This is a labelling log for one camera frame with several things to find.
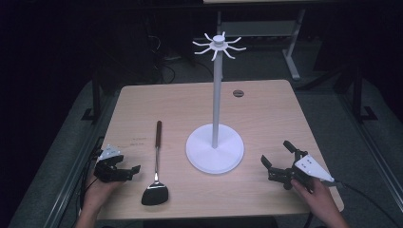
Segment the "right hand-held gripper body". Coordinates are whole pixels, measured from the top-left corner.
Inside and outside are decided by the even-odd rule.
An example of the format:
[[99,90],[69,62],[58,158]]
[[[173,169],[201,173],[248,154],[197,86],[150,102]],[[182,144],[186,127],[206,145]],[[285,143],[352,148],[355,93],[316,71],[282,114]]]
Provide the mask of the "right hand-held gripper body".
[[335,181],[330,173],[307,152],[297,150],[294,152],[294,156],[292,166],[286,169],[275,168],[268,162],[268,180],[282,183],[286,190],[292,188],[291,180],[296,180],[308,191],[313,190],[311,178],[317,178],[320,181]]

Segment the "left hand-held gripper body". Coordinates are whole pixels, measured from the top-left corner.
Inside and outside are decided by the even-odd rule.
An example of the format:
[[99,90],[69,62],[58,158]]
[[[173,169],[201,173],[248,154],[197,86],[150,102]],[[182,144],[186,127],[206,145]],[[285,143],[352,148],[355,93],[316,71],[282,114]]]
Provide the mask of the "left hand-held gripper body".
[[119,169],[117,164],[123,160],[121,151],[116,146],[108,144],[98,157],[94,176],[102,182],[120,181],[120,176],[126,173],[123,169]]

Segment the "black spatula with brown handle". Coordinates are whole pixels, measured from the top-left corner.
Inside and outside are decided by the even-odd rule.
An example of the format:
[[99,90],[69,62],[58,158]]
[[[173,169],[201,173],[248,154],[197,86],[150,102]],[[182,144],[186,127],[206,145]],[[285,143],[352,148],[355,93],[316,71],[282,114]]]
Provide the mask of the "black spatula with brown handle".
[[142,205],[154,206],[160,205],[168,201],[168,188],[159,179],[159,157],[162,142],[162,125],[161,121],[156,124],[156,140],[155,140],[155,168],[154,181],[146,187],[142,196]]

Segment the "white utensil rack stand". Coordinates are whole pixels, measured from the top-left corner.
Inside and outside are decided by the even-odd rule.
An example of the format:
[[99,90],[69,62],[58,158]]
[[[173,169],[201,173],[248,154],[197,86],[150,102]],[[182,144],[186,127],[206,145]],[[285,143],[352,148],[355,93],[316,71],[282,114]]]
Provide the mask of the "white utensil rack stand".
[[242,161],[244,155],[244,143],[240,134],[232,127],[220,123],[221,112],[221,82],[223,55],[230,59],[234,56],[227,49],[243,51],[245,47],[232,47],[240,37],[233,41],[226,40],[226,33],[216,34],[210,37],[204,34],[208,43],[193,42],[205,50],[196,52],[202,55],[213,51],[213,118],[212,123],[196,128],[188,137],[185,144],[186,157],[199,171],[209,175],[222,175],[235,169]]

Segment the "person's left hand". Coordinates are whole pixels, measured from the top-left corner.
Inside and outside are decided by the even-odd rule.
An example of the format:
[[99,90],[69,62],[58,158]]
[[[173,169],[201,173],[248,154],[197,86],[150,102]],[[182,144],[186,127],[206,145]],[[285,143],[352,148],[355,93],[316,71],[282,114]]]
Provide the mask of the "person's left hand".
[[91,176],[87,182],[82,210],[85,213],[98,214],[111,194],[122,185],[121,181],[102,182]]

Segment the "person's right hand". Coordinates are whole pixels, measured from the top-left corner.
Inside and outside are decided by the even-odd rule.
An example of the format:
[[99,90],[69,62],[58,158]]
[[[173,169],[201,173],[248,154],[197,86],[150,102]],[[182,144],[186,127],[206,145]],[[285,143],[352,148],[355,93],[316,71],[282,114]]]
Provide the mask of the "person's right hand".
[[340,214],[329,188],[319,179],[311,179],[311,193],[297,180],[291,180],[298,195],[307,203],[311,212],[321,221],[331,214]]

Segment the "black metal stand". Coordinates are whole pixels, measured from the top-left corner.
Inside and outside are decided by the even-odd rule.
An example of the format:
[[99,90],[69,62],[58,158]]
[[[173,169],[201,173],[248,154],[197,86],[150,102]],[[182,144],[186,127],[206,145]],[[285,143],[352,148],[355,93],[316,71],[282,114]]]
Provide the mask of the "black metal stand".
[[362,105],[363,77],[359,64],[353,64],[353,100],[352,111],[355,119],[362,124],[364,121],[377,121],[377,117],[369,106]]
[[92,108],[88,108],[82,116],[82,121],[96,123],[101,116],[101,88],[98,76],[98,68],[91,69]]

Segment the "aluminium rail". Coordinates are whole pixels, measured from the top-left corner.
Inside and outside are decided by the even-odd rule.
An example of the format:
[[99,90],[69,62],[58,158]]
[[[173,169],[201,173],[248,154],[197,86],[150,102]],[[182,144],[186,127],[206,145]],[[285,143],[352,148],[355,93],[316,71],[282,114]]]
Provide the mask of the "aluminium rail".
[[403,186],[399,183],[391,167],[387,164],[387,161],[381,154],[381,150],[376,145],[374,139],[372,138],[369,131],[365,127],[364,122],[360,122],[358,118],[354,115],[353,107],[349,103],[346,96],[337,95],[337,98],[343,110],[347,113],[355,130],[360,135],[362,141],[366,144],[369,153],[371,154],[371,157],[374,160],[375,167],[378,169],[378,172],[380,173],[380,176],[382,177],[389,191],[391,192],[394,201],[396,202],[400,211],[403,213]]
[[57,150],[59,164],[56,178],[61,182],[61,187],[44,228],[58,228],[65,214],[74,211],[76,193],[80,191],[86,164],[93,149],[102,144],[116,102],[116,94],[102,95],[101,112],[97,118],[92,119],[93,113],[88,104],[84,105],[83,110],[73,111],[67,117],[67,126],[62,127],[58,135],[60,141],[57,142],[57,146],[64,146]]

